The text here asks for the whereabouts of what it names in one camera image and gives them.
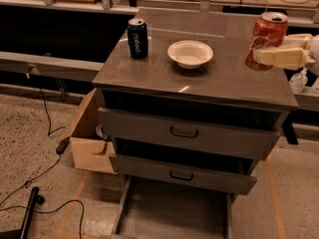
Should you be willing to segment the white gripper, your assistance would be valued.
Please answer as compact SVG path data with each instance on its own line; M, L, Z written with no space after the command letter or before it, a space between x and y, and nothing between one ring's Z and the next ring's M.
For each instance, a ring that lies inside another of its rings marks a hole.
M253 52L254 61L265 66L293 71L306 65L311 73L319 76L319 35L288 35L284 37L282 45L297 48L258 49Z

